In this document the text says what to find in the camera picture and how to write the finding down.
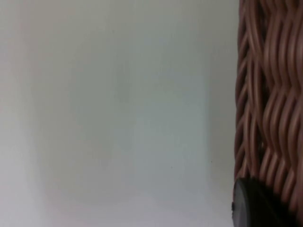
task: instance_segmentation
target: white wall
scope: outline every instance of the white wall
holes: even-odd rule
[[[0,0],[0,226],[232,226],[236,0]]]

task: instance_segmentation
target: woven wicker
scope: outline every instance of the woven wicker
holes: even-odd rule
[[[240,0],[239,16],[234,177],[271,188],[303,225],[303,0]]]

